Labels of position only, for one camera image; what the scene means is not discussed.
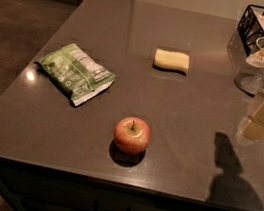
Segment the yellow sponge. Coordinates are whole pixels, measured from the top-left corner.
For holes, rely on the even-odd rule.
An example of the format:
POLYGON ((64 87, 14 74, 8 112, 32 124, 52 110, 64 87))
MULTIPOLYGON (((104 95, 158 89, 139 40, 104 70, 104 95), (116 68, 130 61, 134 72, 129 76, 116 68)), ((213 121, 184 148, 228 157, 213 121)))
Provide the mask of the yellow sponge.
POLYGON ((189 69, 189 55, 183 52, 171 52, 158 48, 153 58, 154 66, 164 70, 181 71, 186 74, 189 69))

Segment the green jalapeno chip bag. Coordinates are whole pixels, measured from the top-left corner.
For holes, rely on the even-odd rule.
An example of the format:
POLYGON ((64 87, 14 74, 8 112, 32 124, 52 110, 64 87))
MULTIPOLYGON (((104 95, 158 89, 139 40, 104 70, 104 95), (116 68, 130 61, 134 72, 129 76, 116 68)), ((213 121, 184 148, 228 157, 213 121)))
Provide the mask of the green jalapeno chip bag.
POLYGON ((35 63, 69 94, 75 107, 108 89, 116 78, 74 43, 41 57, 35 63))

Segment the clear glass jar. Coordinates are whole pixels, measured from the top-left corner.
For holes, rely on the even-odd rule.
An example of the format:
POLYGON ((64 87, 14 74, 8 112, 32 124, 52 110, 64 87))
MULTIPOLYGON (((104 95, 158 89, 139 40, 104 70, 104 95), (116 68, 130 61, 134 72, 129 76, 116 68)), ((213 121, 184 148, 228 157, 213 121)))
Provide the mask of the clear glass jar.
POLYGON ((233 68, 234 84, 248 96, 255 96, 264 91, 264 68, 252 66, 247 58, 264 48, 264 37, 256 39, 250 53, 246 54, 240 34, 234 32, 228 43, 228 54, 233 68))

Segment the red apple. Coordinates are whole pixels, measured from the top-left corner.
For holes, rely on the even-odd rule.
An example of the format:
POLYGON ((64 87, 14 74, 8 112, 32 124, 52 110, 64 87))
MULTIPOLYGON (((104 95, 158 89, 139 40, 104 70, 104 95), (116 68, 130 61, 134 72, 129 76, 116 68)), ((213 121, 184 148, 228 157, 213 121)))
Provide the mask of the red apple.
POLYGON ((115 126, 114 143, 124 154, 138 155, 146 150, 151 139, 151 130, 141 118, 123 118, 115 126))

